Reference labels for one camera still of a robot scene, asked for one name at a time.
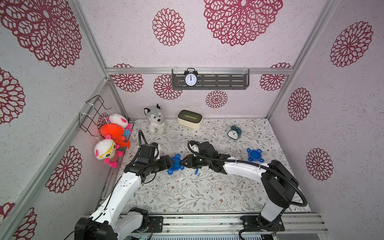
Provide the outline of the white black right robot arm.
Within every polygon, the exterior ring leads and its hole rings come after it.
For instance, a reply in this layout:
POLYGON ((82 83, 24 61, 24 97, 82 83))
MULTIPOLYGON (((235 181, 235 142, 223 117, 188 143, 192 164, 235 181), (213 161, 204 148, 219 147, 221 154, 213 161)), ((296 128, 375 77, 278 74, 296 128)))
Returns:
POLYGON ((299 182, 279 161, 260 164, 238 160, 218 153, 209 142, 188 141, 187 147, 191 154, 181 160, 182 166, 189 169, 208 167, 216 173, 248 178, 263 185, 268 200, 258 216, 242 219, 244 229, 240 233, 277 230, 282 226, 279 222, 289 206, 308 205, 299 182))

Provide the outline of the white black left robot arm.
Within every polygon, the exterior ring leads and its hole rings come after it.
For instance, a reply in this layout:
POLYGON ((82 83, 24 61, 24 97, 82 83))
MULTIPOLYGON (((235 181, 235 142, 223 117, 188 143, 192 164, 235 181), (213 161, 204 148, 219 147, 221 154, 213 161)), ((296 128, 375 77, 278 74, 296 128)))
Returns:
POLYGON ((143 144, 124 174, 115 183, 106 201, 88 218, 81 218, 75 225, 75 240, 124 240, 133 232, 153 231, 147 210, 132 208, 119 218, 128 200, 147 176, 166 171, 174 161, 168 155, 160 156, 156 144, 143 144))

